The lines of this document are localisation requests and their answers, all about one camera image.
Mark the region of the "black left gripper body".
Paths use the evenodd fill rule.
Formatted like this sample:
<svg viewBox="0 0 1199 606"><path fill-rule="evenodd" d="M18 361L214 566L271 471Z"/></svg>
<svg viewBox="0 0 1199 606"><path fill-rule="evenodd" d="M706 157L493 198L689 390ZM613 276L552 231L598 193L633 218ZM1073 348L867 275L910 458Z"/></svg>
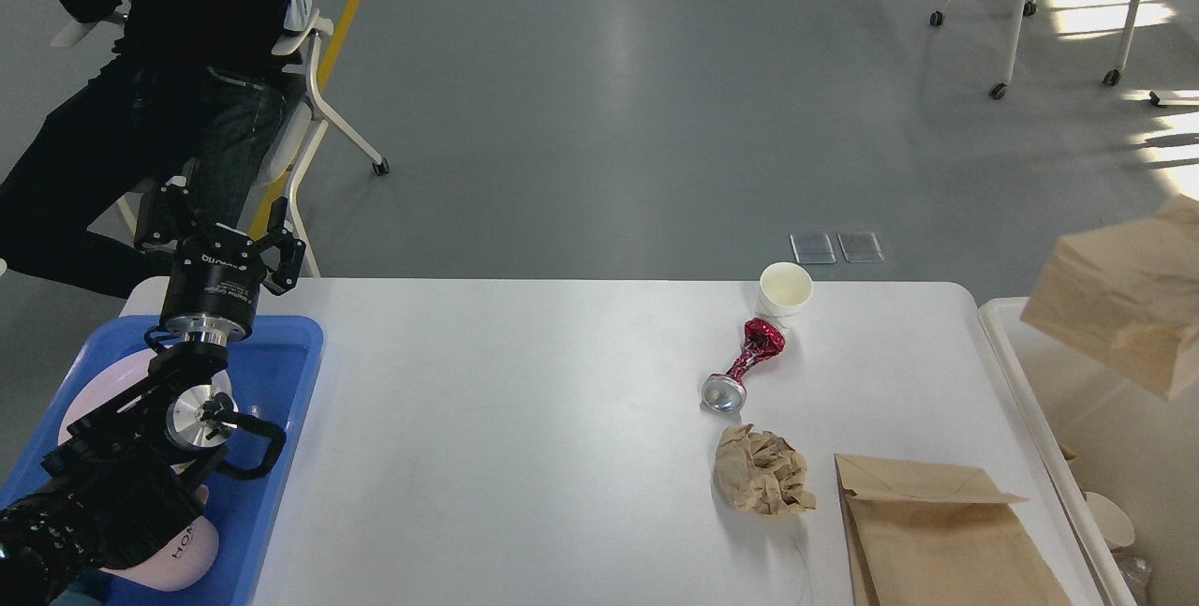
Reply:
<svg viewBox="0 0 1199 606"><path fill-rule="evenodd" d="M177 340L215 346L245 341L257 322L266 266L248 236L179 244L159 324Z"/></svg>

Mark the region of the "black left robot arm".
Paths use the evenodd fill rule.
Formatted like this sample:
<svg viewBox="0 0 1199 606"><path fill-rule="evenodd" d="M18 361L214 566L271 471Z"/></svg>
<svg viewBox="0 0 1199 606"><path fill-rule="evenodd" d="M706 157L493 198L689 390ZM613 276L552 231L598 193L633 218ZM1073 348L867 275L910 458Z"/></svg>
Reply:
<svg viewBox="0 0 1199 606"><path fill-rule="evenodd" d="M259 290L291 290L305 241L287 226L278 198L261 238L209 222L188 191L162 186L174 217L174 269L147 373L70 424L48 452L46 485L4 510L4 598L47 605L95 568L135 568L204 512L199 487L215 472L235 480L266 478L287 431L239 410L215 388L229 346L253 332Z"/></svg>

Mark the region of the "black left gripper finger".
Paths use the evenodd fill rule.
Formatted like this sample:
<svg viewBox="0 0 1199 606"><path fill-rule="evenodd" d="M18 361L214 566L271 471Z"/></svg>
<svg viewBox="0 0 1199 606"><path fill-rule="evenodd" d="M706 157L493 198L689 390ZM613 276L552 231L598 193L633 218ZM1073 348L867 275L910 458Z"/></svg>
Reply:
<svg viewBox="0 0 1199 606"><path fill-rule="evenodd" d="M213 247L215 226L191 205L187 178L170 178L150 190L135 221L133 247L141 253L177 256L185 244Z"/></svg>
<svg viewBox="0 0 1199 606"><path fill-rule="evenodd" d="M288 212L288 198L275 198L265 233L248 242L251 276L277 296L295 289L307 251L303 239L287 226Z"/></svg>

